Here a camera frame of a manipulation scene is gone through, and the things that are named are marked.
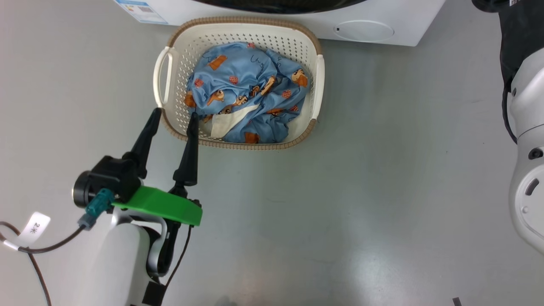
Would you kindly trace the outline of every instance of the washing machine door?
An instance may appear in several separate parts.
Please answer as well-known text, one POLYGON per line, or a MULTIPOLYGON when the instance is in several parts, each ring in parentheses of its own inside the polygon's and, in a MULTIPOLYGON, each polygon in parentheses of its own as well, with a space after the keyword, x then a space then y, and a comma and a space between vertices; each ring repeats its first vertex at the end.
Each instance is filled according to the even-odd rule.
POLYGON ((195 0, 217 7, 269 14, 307 14, 348 7, 366 0, 195 0))

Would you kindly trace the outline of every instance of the circular panel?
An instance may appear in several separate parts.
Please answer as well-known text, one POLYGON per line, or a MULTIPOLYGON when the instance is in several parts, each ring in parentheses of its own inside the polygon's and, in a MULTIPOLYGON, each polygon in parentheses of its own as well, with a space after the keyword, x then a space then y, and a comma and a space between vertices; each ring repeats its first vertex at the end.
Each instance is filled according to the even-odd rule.
POLYGON ((384 41, 395 33, 388 25, 370 20, 353 20, 339 23, 333 31, 336 36, 360 42, 384 41))

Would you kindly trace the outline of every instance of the brown basket rim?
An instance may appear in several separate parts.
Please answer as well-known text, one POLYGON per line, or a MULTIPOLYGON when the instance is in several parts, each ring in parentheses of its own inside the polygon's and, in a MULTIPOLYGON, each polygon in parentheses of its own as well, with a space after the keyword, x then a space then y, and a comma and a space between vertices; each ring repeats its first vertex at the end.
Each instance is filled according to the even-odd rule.
MULTIPOLYGON (((284 27, 284 28, 292 28, 295 30, 298 30, 302 33, 304 33, 313 43, 313 46, 316 48, 317 54, 322 54, 321 51, 321 45, 319 44, 319 40, 317 37, 305 26, 292 22, 292 21, 286 21, 286 20, 278 20, 278 19, 268 19, 268 18, 260 18, 260 17, 205 17, 205 18, 198 18, 190 20, 184 24, 182 24, 170 37, 168 40, 167 46, 173 47, 174 43, 176 42, 176 39, 183 33, 183 31, 187 30, 190 27, 198 26, 198 25, 207 25, 211 23, 253 23, 253 24, 259 24, 259 25, 268 25, 268 26, 278 26, 278 27, 284 27)), ((162 110, 162 117, 161 121, 164 124, 165 128, 172 134, 174 137, 187 141, 187 136, 179 133, 168 121, 168 118, 166 117, 166 111, 162 110)), ((227 142, 219 142, 214 140, 205 140, 205 139, 199 139, 200 145, 206 145, 206 146, 213 146, 216 148, 225 148, 225 149, 238 149, 238 150, 258 150, 258 151, 264 151, 264 150, 281 150, 281 149, 288 149, 292 146, 295 146, 299 143, 301 143, 310 133, 312 132, 314 126, 316 125, 316 120, 311 119, 310 123, 308 124, 308 127, 306 130, 295 140, 291 140, 287 143, 277 143, 277 144, 243 144, 243 143, 227 143, 227 142)))

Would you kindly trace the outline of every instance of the black cloth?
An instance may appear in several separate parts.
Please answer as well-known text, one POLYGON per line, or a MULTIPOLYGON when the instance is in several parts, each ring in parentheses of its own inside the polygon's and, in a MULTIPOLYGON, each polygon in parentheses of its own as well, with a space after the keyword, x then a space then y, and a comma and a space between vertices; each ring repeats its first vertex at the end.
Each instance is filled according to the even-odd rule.
POLYGON ((544 48, 544 1, 472 0, 478 9, 499 13, 503 34, 500 45, 500 69, 504 88, 511 92, 512 80, 521 63, 536 51, 544 48))

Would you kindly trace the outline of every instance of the basket handle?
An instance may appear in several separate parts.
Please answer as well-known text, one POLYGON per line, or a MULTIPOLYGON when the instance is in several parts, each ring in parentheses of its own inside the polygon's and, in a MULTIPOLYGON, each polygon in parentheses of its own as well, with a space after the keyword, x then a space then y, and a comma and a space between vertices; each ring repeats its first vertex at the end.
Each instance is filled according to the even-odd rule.
POLYGON ((168 102, 168 96, 170 95, 170 81, 172 80, 172 71, 174 67, 174 55, 170 51, 170 47, 164 47, 160 52, 157 62, 155 63, 155 69, 153 70, 153 93, 155 95, 155 103, 157 107, 162 108, 168 102), (168 72, 166 74, 166 87, 164 88, 164 98, 160 94, 160 73, 163 69, 164 60, 168 56, 168 72))
POLYGON ((317 55, 317 64, 316 64, 316 78, 314 80, 316 83, 316 92, 314 93, 314 103, 312 109, 312 119, 317 119, 319 116, 319 111, 321 110, 321 102, 323 100, 323 88, 325 84, 325 59, 322 54, 317 55))

